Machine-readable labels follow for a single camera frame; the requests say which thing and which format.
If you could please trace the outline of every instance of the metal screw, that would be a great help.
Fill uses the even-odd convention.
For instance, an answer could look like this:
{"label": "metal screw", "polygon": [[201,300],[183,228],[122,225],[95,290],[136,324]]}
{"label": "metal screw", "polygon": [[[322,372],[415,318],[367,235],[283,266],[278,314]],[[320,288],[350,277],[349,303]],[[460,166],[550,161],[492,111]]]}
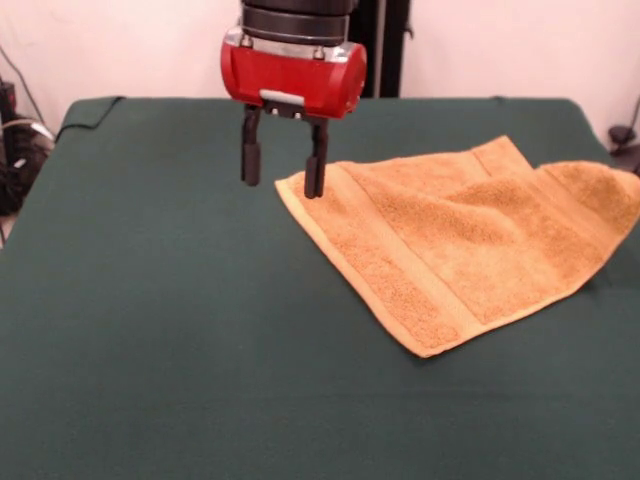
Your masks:
{"label": "metal screw", "polygon": [[324,48],[323,47],[318,47],[313,51],[313,58],[315,60],[324,60]]}
{"label": "metal screw", "polygon": [[253,39],[249,35],[242,35],[240,39],[240,45],[247,48],[253,47]]}

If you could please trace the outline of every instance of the white wall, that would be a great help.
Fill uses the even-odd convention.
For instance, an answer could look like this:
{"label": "white wall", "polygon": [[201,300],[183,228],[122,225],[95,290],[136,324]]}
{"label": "white wall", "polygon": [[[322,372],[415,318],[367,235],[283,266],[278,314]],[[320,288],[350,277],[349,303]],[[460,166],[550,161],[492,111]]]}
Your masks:
{"label": "white wall", "polygon": [[[219,48],[238,5],[0,0],[0,42],[57,128],[77,98],[225,96]],[[640,94],[638,19],[639,0],[413,0],[403,95],[570,97],[604,138]]]}
{"label": "white wall", "polygon": [[568,97],[603,141],[631,120],[640,0],[413,0],[411,16],[403,96]]}
{"label": "white wall", "polygon": [[[78,98],[224,96],[239,0],[0,0],[0,42],[57,128]],[[0,59],[0,72],[10,78]],[[23,111],[32,113],[22,96]]]}

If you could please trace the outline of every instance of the table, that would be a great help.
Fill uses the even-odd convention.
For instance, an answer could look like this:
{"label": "table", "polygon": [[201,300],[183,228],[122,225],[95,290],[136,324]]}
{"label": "table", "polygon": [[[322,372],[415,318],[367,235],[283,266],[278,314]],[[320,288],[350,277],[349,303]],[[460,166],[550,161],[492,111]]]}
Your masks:
{"label": "table", "polygon": [[[67,114],[0,254],[3,478],[634,479],[640,232],[578,294],[419,360],[287,213],[308,127],[100,98]],[[562,99],[364,101],[333,160],[506,134],[535,165],[608,162]]]}

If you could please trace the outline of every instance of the orange towel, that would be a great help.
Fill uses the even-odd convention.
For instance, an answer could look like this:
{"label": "orange towel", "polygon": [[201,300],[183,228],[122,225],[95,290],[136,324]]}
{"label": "orange towel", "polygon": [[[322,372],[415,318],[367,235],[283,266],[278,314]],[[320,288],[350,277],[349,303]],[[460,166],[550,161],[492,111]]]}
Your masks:
{"label": "orange towel", "polygon": [[575,293],[640,215],[640,180],[588,161],[533,169],[506,137],[470,151],[327,167],[276,182],[382,325],[421,357]]}

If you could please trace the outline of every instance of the black cylindrical robot wrist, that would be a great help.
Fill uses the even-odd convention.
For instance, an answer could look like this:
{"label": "black cylindrical robot wrist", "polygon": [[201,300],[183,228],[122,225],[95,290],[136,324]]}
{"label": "black cylindrical robot wrist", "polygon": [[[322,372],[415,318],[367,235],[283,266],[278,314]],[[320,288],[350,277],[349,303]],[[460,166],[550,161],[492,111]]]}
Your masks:
{"label": "black cylindrical robot wrist", "polygon": [[247,35],[302,45],[344,42],[357,0],[244,0],[242,28]]}

